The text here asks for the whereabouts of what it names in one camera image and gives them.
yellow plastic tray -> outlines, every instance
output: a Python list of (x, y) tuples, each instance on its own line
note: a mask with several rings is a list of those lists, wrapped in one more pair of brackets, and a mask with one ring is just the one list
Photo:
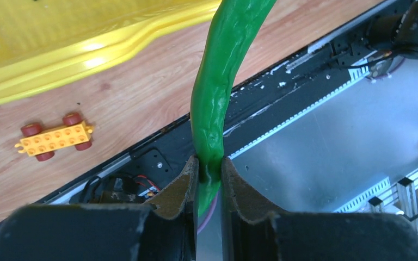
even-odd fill
[(0, 104), (100, 72), (210, 20), (220, 0), (0, 0)]

gray surface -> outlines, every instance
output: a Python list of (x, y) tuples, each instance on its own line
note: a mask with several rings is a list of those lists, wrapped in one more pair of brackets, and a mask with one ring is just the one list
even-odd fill
[[(291, 211), (332, 211), (386, 176), (404, 177), (418, 167), (418, 61), (357, 83), (233, 162)], [(222, 260), (219, 206), (198, 236), (198, 261)]]

toy wheel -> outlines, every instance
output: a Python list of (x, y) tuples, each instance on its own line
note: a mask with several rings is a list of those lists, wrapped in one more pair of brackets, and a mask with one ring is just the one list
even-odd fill
[(23, 133), (23, 136), (30, 137), (42, 132), (42, 126), (39, 123), (31, 123), (20, 129)]
[(92, 147), (92, 141), (86, 141), (84, 143), (80, 143), (80, 144), (75, 145), (75, 148), (78, 151), (84, 151), (84, 150), (87, 150), (90, 147)]
[(43, 153), (43, 154), (36, 155), (36, 159), (38, 161), (46, 161), (46, 160), (52, 158), (54, 155), (55, 155), (55, 152), (49, 151), (49, 152), (46, 152), (46, 153)]
[(66, 126), (73, 126), (81, 122), (82, 118), (79, 113), (72, 113), (63, 117), (63, 124)]

wooden table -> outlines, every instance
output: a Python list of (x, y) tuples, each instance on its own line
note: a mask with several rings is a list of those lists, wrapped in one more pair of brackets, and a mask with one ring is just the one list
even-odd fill
[[(382, 0), (278, 0), (251, 46), (236, 84)], [(166, 35), (133, 59), (67, 86), (0, 106), (0, 221), (189, 112), (209, 23)], [(92, 148), (38, 162), (18, 154), (20, 127), (61, 125), (80, 112), (96, 127)]]

purple cable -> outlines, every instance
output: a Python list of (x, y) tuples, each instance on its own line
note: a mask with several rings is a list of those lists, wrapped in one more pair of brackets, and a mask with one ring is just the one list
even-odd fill
[(209, 212), (207, 212), (207, 215), (204, 217), (204, 220), (202, 223), (198, 226), (198, 233), (201, 233), (201, 231), (206, 227), (207, 223), (209, 223), (209, 220), (212, 218), (212, 214), (214, 214), (214, 210), (217, 206), (217, 197), (219, 196), (219, 192), (217, 191), (216, 196), (212, 200), (211, 207), (209, 209)]

